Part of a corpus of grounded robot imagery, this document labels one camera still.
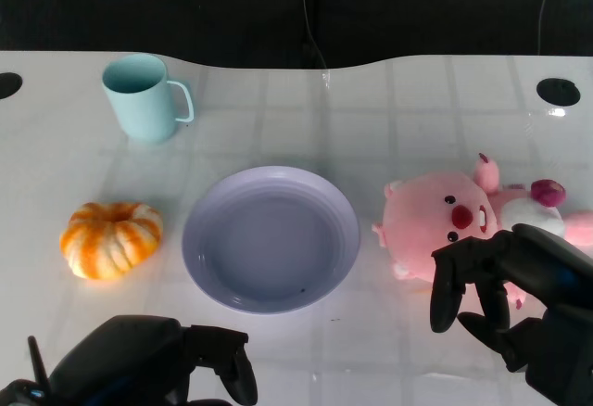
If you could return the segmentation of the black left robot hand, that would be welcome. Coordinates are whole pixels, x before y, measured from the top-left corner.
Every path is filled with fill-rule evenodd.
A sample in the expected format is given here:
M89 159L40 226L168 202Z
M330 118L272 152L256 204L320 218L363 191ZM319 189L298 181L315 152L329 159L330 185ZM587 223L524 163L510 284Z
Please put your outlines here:
M259 399L247 334L183 326L173 318L118 315L75 346L49 376L67 405L190 405L190 378L212 370L240 405Z

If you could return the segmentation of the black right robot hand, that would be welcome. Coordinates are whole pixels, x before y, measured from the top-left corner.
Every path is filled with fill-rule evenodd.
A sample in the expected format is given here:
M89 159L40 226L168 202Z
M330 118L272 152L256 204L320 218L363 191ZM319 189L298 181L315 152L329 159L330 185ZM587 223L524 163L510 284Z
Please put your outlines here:
M498 353L507 369L556 405L592 402L592 261L564 239L516 224L433 253L430 325L453 322ZM510 324L505 284L542 302L541 318Z

